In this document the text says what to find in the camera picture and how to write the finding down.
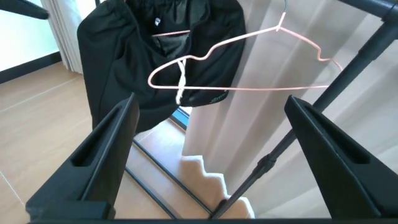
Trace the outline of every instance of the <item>pink clothes hanger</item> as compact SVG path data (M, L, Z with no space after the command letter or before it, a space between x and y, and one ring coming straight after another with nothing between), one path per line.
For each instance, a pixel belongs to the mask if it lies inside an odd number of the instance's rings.
M315 88L328 88L328 85L319 85L319 86L301 86L301 87L289 87L289 88L235 88L235 87L208 87L208 86L185 86L186 84L186 78L185 78L185 62L187 59L194 59L194 60L206 60L211 53L213 53L213 51L215 49L217 49L218 47L221 47L222 45L226 45L226 44L230 44L232 42L235 42L237 40L242 40L248 37L253 37L255 35L260 35L260 34L265 34L266 32L270 32L270 31L284 31L310 45L312 45L313 47L315 47L318 50L317 53L317 60L320 62L333 62L339 69L340 71L343 70L343 67L334 59L332 58L321 58L321 52L322 49L319 47L319 45L317 45L316 43L314 43L312 40L294 32L291 31L289 29L286 29L285 27L282 27L282 23L285 19L286 13L287 13L287 0L285 0L286 3L286 8L285 11L282 13L282 16L280 18L280 21L278 23L278 25L268 28L268 29L263 29L263 30L259 30L256 32L252 32L250 34L245 34L245 35L240 35L238 37L234 37L228 40L224 40L218 44L215 44L214 46L212 46L212 48L208 51L208 53L203 56L203 57L196 57L194 55L186 55L180 58L177 58L175 60L172 60L168 63L165 63L164 65L161 65L160 67L156 68L154 71L152 71L152 73L149 75L148 77L148 85L152 88L155 89L161 89L161 90L178 90L177 96L176 96L176 103L179 105L180 104L180 100L181 97L183 95L183 91L184 90L233 90L233 91L285 91L285 90L307 90L307 89L315 89ZM167 33L167 34L157 34L154 36L165 36L165 35L175 35L175 34L184 34L184 33L189 33L189 30L184 30L184 31L179 31L179 32L172 32L172 33ZM181 78L179 81L178 86L158 86L152 83L152 79L153 77L160 72L161 70L163 70L164 68L167 68L173 64L177 63L181 69Z

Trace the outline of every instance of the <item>clothes rack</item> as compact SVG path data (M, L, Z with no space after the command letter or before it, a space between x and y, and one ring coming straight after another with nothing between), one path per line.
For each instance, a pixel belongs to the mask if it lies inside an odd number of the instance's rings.
M398 0L339 0L349 6L355 7L383 20L383 25L372 35L372 37L359 50L357 56L338 75L333 83L314 103L314 107L323 111L336 99L340 93L366 68L377 59L396 39L398 39ZM228 200L222 200L216 210L212 212L195 194L184 186L171 172L169 172L156 158L154 158L137 141L134 143L138 148L157 164L174 182L177 183L194 201L202 206L210 214L210 219L220 218L232 205L242 196L247 189L269 172L277 161L277 158L294 142L295 134L290 130L280 143L264 156L258 163L252 174L241 184ZM126 167L126 172L155 200L156 203L173 219L177 217L153 194L135 175Z

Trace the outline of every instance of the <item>curtain fold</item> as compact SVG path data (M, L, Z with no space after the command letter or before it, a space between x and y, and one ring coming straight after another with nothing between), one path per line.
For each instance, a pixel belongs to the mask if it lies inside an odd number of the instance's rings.
M275 26L284 10L279 0L239 0L248 32ZM382 24L379 18L338 1L288 1L283 24L314 40L322 57L347 66ZM283 32L248 39L234 86L277 88L330 84L340 73L318 62L317 51ZM398 42L324 111L352 138L398 172ZM284 113L289 95L310 103L324 90L231 92L223 102L195 108L184 156L202 155L207 172L224 175L232 194L291 129ZM329 217L316 181L295 141L275 167L245 194L257 218Z
M81 22L76 0L41 0L50 13L50 27L60 49L62 62L70 71L82 74L77 28Z

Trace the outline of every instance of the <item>beige floor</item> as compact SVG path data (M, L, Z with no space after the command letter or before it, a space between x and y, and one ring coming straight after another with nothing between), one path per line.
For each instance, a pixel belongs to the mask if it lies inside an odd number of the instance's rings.
M90 133L83 77L61 63L0 85L0 223L25 223L24 203ZM185 133L171 121L137 140L211 209L224 198L218 175L203 175L202 161L181 157ZM179 218L208 214L182 189L132 148L128 168ZM127 175L115 204L117 218L169 218ZM247 218L238 201L223 218Z

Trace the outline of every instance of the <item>drawstring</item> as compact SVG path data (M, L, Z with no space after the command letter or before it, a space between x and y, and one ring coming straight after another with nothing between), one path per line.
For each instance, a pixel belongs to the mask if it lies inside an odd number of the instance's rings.
M177 105L181 105L181 99L182 99L182 95L184 93L184 87L187 84L187 79L185 78L185 63L187 62L187 59L184 59L178 63L178 66L180 67L181 70L181 77L180 77L180 81L178 82L178 92L177 92L177 96L175 97L175 102Z

